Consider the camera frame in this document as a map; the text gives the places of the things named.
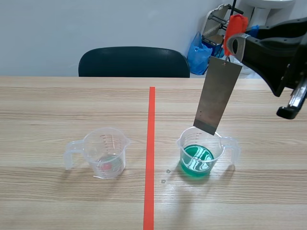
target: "measuring cup with green liquid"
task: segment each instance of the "measuring cup with green liquid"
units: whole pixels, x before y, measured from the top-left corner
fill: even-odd
[[[186,129],[177,140],[180,165],[189,175],[208,176],[226,150],[231,150],[231,161],[239,160],[241,150],[234,138],[208,134],[196,127]]]

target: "empty measuring cup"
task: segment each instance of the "empty measuring cup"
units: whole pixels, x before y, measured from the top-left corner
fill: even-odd
[[[180,164],[191,176],[210,174],[214,164],[224,152],[231,150],[231,161],[236,163],[241,150],[234,138],[223,138],[217,133],[214,136],[196,127],[186,129],[177,140],[180,147]]]
[[[96,177],[112,178],[125,168],[125,149],[130,140],[115,128],[100,128],[84,139],[69,142],[64,153],[66,169],[72,168],[72,154],[80,153],[93,168]]]

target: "wood grain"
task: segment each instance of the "wood grain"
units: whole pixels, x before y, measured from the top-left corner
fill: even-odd
[[[193,124],[203,79],[0,81],[0,229],[141,230],[150,86],[156,230],[306,229],[307,107],[292,121],[276,116],[289,90],[276,98],[263,80],[238,80],[218,132],[238,140],[240,162],[231,166],[225,155],[209,178],[195,181],[178,167],[175,141]],[[92,177],[78,155],[71,171],[64,168],[66,143],[99,127],[132,140],[114,180]]]

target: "blue plastic bag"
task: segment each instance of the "blue plastic bag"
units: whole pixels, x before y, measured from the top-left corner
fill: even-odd
[[[197,32],[188,52],[190,72],[197,75],[203,74],[207,69],[211,53],[212,49],[201,43],[201,34]]]

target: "red tape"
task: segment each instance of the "red tape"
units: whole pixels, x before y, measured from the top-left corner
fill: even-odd
[[[143,230],[154,230],[155,87],[149,88]]]

